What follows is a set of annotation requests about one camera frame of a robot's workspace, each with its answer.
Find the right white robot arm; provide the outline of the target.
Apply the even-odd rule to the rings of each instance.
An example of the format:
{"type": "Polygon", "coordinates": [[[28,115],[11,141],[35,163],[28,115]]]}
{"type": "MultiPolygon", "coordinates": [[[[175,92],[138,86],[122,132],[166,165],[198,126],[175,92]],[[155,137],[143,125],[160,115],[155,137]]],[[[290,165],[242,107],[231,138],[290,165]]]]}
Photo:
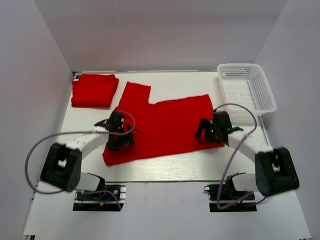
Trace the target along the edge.
{"type": "Polygon", "coordinates": [[[290,192],[300,187],[300,181],[290,151],[272,148],[253,140],[243,128],[232,126],[226,111],[212,113],[212,119],[201,119],[196,135],[210,143],[225,144],[233,149],[232,157],[240,152],[254,163],[254,173],[225,175],[216,194],[226,194],[236,200],[248,193],[259,192],[264,197],[290,192]]]}

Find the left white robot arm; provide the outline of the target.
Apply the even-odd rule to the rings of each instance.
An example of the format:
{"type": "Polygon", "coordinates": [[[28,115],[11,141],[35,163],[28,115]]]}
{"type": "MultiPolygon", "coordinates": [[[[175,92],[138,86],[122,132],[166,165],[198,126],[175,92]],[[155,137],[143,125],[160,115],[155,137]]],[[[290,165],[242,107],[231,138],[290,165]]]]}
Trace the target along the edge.
{"type": "Polygon", "coordinates": [[[66,192],[88,191],[99,200],[106,193],[102,178],[81,171],[83,159],[99,146],[104,146],[105,164],[114,166],[217,147],[216,143],[201,139],[202,133],[197,118],[183,120],[179,113],[170,118],[141,112],[133,116],[116,110],[109,118],[95,123],[92,131],[82,132],[75,141],[52,144],[40,179],[66,192]]]}

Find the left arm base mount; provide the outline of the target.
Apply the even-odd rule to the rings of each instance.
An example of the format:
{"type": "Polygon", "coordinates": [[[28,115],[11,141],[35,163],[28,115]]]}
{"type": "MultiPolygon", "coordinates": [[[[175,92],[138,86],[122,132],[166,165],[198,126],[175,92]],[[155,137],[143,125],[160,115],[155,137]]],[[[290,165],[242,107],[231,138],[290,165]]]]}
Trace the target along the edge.
{"type": "MultiPolygon", "coordinates": [[[[125,183],[106,183],[104,189],[111,192],[122,208],[126,197],[125,183]]],[[[77,191],[73,202],[74,212],[120,212],[117,201],[109,192],[85,194],[77,191]]]]}

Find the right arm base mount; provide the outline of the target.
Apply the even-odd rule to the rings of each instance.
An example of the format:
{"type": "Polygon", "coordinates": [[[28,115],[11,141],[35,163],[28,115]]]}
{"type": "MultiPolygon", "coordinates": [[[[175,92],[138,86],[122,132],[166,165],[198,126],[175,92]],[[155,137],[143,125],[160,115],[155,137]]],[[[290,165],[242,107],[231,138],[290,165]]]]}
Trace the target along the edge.
{"type": "Polygon", "coordinates": [[[208,194],[209,211],[211,213],[240,213],[240,212],[256,212],[256,198],[252,193],[247,198],[239,201],[238,199],[244,196],[247,192],[232,192],[231,188],[223,185],[220,195],[220,206],[223,207],[231,202],[235,202],[232,206],[224,209],[219,209],[217,205],[219,184],[207,184],[203,187],[203,191],[208,194]]]}

